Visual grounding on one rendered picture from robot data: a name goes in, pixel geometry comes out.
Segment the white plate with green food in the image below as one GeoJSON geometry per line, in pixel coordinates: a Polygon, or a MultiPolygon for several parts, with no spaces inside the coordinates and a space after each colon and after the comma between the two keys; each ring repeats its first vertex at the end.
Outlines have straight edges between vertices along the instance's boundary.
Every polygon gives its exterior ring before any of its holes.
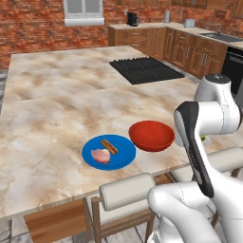
{"type": "MultiPolygon", "coordinates": [[[[183,147],[184,144],[183,144],[183,141],[180,137],[180,135],[178,133],[175,134],[175,143],[179,146],[179,147],[183,147]]],[[[204,146],[207,146],[211,143],[211,140],[209,137],[206,137],[204,140],[202,140],[202,144],[204,146]]]]}

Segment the wooden base cupboard run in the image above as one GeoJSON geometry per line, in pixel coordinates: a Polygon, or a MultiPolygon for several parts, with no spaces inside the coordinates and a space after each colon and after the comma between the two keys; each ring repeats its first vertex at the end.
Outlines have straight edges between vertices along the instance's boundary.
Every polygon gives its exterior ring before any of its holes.
{"type": "Polygon", "coordinates": [[[172,28],[108,28],[108,45],[131,46],[201,79],[220,73],[228,47],[172,28]]]}

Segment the black hob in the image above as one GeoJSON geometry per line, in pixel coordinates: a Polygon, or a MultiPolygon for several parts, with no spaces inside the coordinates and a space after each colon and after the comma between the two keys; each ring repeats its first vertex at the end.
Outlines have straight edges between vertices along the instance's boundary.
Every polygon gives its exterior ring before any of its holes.
{"type": "Polygon", "coordinates": [[[145,84],[183,78],[184,75],[152,57],[121,59],[110,64],[130,83],[145,84]]]}

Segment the hot dog in bun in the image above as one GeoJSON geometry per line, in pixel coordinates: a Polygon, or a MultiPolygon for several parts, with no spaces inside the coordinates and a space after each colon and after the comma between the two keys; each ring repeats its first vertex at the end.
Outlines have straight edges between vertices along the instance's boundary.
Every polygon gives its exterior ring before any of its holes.
{"type": "Polygon", "coordinates": [[[106,139],[101,140],[101,144],[113,155],[118,153],[118,149],[106,139]]]}

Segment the large red bowl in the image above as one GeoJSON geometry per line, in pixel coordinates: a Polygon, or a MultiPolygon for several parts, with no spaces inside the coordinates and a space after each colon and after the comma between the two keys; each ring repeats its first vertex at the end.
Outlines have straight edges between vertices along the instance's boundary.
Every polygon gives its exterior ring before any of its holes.
{"type": "Polygon", "coordinates": [[[138,121],[128,130],[131,141],[146,152],[160,152],[175,140],[174,130],[160,121],[138,121]]]}

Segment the black coffee machine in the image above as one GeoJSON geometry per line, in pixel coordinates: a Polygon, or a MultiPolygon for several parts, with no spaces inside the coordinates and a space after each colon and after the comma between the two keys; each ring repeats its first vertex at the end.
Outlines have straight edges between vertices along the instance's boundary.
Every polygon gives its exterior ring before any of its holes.
{"type": "Polygon", "coordinates": [[[127,25],[131,27],[136,27],[139,24],[140,18],[135,12],[127,13],[127,25]]]}

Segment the white framed window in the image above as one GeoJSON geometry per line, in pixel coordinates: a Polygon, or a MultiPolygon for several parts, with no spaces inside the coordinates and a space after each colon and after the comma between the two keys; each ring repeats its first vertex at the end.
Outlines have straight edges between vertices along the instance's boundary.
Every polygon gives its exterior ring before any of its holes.
{"type": "Polygon", "coordinates": [[[64,0],[65,26],[103,26],[103,0],[64,0]]]}

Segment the blue plate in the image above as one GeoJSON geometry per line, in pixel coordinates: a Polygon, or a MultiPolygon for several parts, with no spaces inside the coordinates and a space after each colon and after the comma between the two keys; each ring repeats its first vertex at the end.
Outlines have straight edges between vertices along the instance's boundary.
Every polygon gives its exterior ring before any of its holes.
{"type": "Polygon", "coordinates": [[[136,157],[136,147],[131,140],[120,135],[100,135],[89,140],[83,147],[82,157],[84,161],[93,168],[103,171],[114,171],[130,164],[136,157]],[[110,161],[106,164],[96,161],[92,155],[92,150],[103,150],[102,139],[108,140],[118,149],[116,155],[110,155],[110,161]]]}

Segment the pink raw meat piece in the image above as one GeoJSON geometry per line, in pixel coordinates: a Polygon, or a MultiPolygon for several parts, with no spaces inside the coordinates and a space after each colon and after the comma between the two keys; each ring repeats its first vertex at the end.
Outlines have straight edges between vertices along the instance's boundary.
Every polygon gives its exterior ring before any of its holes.
{"type": "Polygon", "coordinates": [[[98,163],[107,164],[110,162],[110,152],[107,149],[92,150],[91,156],[98,163]]]}

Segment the black dishwasher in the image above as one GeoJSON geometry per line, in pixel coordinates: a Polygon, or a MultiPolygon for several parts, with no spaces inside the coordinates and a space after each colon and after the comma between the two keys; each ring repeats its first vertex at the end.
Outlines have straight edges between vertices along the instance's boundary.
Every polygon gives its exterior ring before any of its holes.
{"type": "Polygon", "coordinates": [[[236,95],[243,80],[243,50],[228,47],[221,73],[230,78],[236,95]]]}

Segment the grey sink with tap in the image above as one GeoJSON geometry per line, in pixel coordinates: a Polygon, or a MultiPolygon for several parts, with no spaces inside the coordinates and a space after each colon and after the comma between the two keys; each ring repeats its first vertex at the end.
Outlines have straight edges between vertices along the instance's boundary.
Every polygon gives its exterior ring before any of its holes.
{"type": "Polygon", "coordinates": [[[243,42],[242,38],[238,38],[238,37],[234,37],[234,36],[223,34],[221,32],[221,30],[222,30],[222,25],[219,24],[219,31],[218,32],[202,33],[202,36],[210,37],[210,38],[213,38],[213,39],[216,39],[216,40],[220,40],[220,41],[224,41],[224,42],[227,42],[227,43],[243,42]]]}

